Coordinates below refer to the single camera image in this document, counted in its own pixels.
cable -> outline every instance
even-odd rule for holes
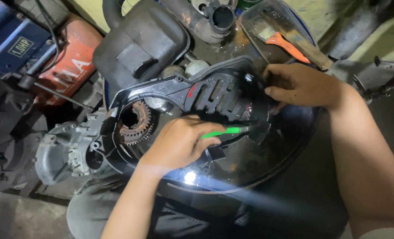
[[[56,44],[56,56],[54,57],[53,61],[46,67],[44,68],[41,73],[46,72],[47,70],[51,69],[57,62],[57,59],[60,55],[60,46],[59,46],[59,42],[56,38],[56,35],[54,34],[53,28],[51,27],[51,23],[50,23],[50,19],[48,18],[48,15],[44,9],[44,7],[42,6],[42,3],[40,0],[35,0],[36,5],[38,6],[39,10],[41,11],[42,16],[45,19],[45,23],[47,25],[47,27],[50,29],[51,35],[53,37],[53,41],[54,44]]]

